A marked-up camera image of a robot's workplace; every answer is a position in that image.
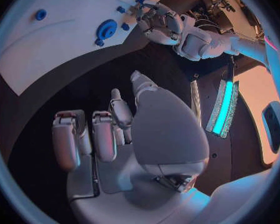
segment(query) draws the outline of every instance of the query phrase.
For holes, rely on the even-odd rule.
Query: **glowing cyan light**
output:
[[[220,134],[220,132],[223,128],[223,125],[224,125],[224,122],[226,119],[226,115],[228,113],[231,97],[232,97],[232,88],[233,88],[233,83],[231,81],[226,82],[223,103],[222,103],[222,106],[221,106],[221,109],[219,112],[219,116],[218,116],[215,126],[213,128],[213,132],[215,134]]]

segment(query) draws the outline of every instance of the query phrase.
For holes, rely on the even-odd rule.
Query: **black floor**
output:
[[[63,88],[34,115],[11,153],[8,163],[11,173],[25,193],[44,212],[60,223],[75,223],[66,198],[67,174],[57,166],[51,142],[54,114],[61,110],[82,109],[86,112],[88,122],[91,123],[93,111],[108,108],[110,92],[113,88],[120,89],[123,99],[135,113],[136,107],[130,83],[130,75],[134,70],[144,73],[159,86],[172,91],[191,106],[190,80],[193,79],[193,75],[195,73],[205,75],[222,66],[225,59],[226,57],[223,56],[212,61],[207,60],[204,61],[207,64],[202,66],[203,63],[189,62],[178,57],[168,47],[149,44],[140,51],[101,65]],[[247,112],[245,106],[241,107],[244,112]],[[243,144],[237,145],[240,145],[238,150],[243,149]],[[245,167],[241,172],[242,160],[237,159],[237,153],[234,153],[233,160],[238,163],[233,163],[236,173],[230,180],[261,171],[260,150],[258,144],[254,146],[249,157],[251,159],[257,157],[255,162],[257,168]]]

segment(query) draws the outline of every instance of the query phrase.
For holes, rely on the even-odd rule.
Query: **robotic hand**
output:
[[[138,5],[137,23],[145,36],[156,43],[172,45],[180,56],[191,61],[214,58],[223,52],[240,53],[264,63],[268,67],[264,44],[241,39],[232,33],[219,34],[195,27],[195,19],[179,16],[158,2],[142,1]]]

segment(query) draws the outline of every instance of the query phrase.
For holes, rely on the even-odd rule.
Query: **white curved surface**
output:
[[[31,1],[28,8],[18,14],[0,58],[0,73],[17,95],[66,61],[122,44],[136,25],[134,16],[116,11],[118,6],[129,9],[136,4],[134,0]],[[47,11],[42,21],[34,19],[39,9]],[[118,28],[114,36],[99,47],[94,43],[96,30],[107,19],[115,20]],[[123,22],[129,24],[129,31],[120,28]]]

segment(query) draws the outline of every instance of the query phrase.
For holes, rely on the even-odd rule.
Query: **white panel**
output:
[[[130,7],[132,0],[33,0],[18,14],[0,59],[0,73],[20,95],[45,73],[77,56],[101,47],[95,45],[96,30],[107,19],[118,23],[115,35],[102,48],[122,44],[136,25],[135,18],[116,11]],[[47,11],[42,21],[34,19],[39,9]],[[120,28],[123,22],[129,31]]]

